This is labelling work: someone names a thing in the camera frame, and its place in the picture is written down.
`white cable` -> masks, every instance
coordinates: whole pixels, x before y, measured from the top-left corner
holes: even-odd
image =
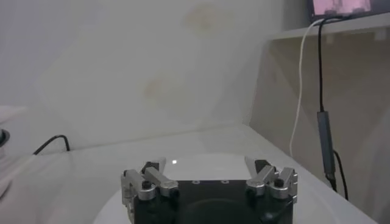
[[[5,186],[6,184],[9,184],[20,172],[26,168],[34,159],[36,158],[35,155],[30,156],[25,162],[23,162],[21,165],[19,165],[15,170],[10,172],[7,176],[0,179],[0,187]]]
[[[300,44],[300,57],[299,57],[299,98],[298,98],[298,106],[297,106],[297,114],[295,117],[295,123],[294,123],[294,128],[292,129],[292,134],[291,134],[291,139],[290,139],[290,145],[289,145],[289,151],[290,151],[290,156],[293,157],[293,140],[294,140],[294,135],[295,131],[297,130],[297,124],[298,124],[298,119],[299,119],[299,112],[300,112],[300,104],[302,101],[302,61],[303,61],[303,47],[305,46],[305,40],[307,35],[309,34],[311,28],[313,28],[315,25],[321,23],[324,19],[320,19],[312,23],[309,28],[307,28],[305,34],[303,35],[302,42]]]

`black cable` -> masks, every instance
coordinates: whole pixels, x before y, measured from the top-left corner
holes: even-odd
[[[333,153],[335,153],[337,163],[339,164],[339,169],[340,169],[340,174],[341,174],[341,179],[342,179],[342,185],[344,185],[344,196],[346,200],[349,200],[348,197],[348,188],[347,188],[347,182],[346,182],[346,176],[344,175],[344,169],[342,168],[342,163],[341,163],[341,158],[339,156],[339,153],[333,150]]]
[[[33,153],[33,155],[39,154],[44,148],[46,148],[46,146],[48,146],[52,141],[56,140],[57,138],[63,138],[63,140],[65,141],[66,151],[69,152],[71,150],[71,148],[69,146],[68,138],[65,135],[56,135],[56,136],[53,136],[51,139],[47,140],[43,145],[41,145],[41,147],[39,147]]]
[[[318,63],[319,63],[319,111],[324,112],[324,91],[323,91],[323,80],[322,80],[322,28],[325,23],[332,19],[343,19],[343,16],[334,16],[329,17],[324,20],[319,25],[318,28]]]
[[[322,22],[319,25],[318,28],[318,62],[319,62],[319,110],[321,112],[325,112],[324,108],[324,81],[322,77],[322,28],[324,27],[325,23],[329,20],[332,19],[349,19],[350,16],[332,16],[329,18],[326,18],[322,20]],[[336,158],[338,160],[339,164],[339,169],[341,173],[341,178],[342,178],[342,183],[344,185],[344,193],[345,193],[345,198],[348,200],[348,189],[347,189],[347,182],[346,182],[346,177],[344,175],[344,170],[342,169],[342,164],[341,164],[341,159],[339,154],[333,150],[333,153],[336,155]],[[326,174],[327,180],[330,182],[330,185],[332,189],[337,192],[337,184],[336,184],[336,178],[334,174]]]

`round platform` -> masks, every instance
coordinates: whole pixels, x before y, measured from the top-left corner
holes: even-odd
[[[227,154],[204,154],[167,161],[164,174],[173,180],[250,179],[244,157]],[[94,224],[130,224],[126,208],[121,200],[121,191],[118,191],[102,208]],[[323,203],[321,193],[307,185],[302,178],[298,181],[298,203],[294,207],[294,223],[339,223],[328,205]]]

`cable connector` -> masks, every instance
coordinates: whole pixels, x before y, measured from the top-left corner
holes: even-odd
[[[321,140],[322,162],[327,178],[335,179],[335,157],[333,155],[332,134],[327,111],[317,113],[319,137]]]

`screw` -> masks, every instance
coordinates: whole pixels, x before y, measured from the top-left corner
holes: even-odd
[[[276,179],[274,182],[275,187],[283,187],[285,185],[285,181],[282,179]]]
[[[152,187],[152,183],[148,180],[142,182],[142,189],[148,190]]]

